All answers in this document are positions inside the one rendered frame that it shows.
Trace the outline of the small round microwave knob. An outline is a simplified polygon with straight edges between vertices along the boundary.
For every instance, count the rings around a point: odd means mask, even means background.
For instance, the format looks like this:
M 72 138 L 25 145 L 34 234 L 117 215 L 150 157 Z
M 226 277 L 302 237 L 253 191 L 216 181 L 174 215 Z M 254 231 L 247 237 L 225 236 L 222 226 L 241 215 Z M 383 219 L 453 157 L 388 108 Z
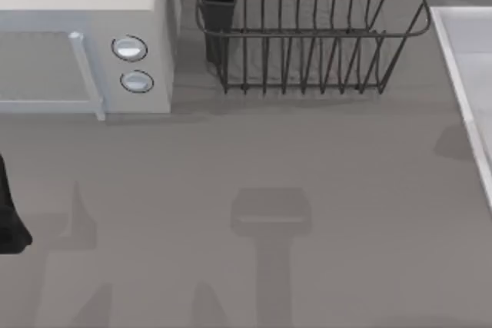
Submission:
M 124 73 L 120 76 L 119 81 L 126 91 L 133 94 L 148 93 L 155 85 L 152 76 L 141 70 Z

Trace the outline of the large round microwave knob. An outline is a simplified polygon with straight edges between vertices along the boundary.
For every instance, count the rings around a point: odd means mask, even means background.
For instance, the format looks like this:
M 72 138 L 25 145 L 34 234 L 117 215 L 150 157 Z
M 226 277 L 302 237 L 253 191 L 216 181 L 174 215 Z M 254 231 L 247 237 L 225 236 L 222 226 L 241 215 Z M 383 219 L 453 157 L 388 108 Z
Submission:
M 111 41 L 111 50 L 117 58 L 127 62 L 140 61 L 148 54 L 148 46 L 134 35 L 114 38 Z

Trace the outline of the microwave glass door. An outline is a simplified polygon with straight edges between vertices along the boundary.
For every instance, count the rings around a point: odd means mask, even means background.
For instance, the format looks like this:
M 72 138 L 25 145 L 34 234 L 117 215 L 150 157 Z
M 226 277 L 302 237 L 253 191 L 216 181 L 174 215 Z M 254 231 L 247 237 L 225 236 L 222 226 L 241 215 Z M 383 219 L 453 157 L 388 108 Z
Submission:
M 104 98 L 79 31 L 0 31 L 0 114 L 93 114 Z

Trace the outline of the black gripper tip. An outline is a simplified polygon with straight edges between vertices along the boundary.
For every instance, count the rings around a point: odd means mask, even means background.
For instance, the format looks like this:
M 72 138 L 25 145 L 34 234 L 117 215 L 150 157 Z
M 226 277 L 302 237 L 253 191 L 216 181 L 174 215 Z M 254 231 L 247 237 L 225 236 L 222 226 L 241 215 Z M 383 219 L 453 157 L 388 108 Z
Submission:
M 0 154 L 0 255 L 20 254 L 32 242 L 33 237 L 15 208 L 5 161 Z

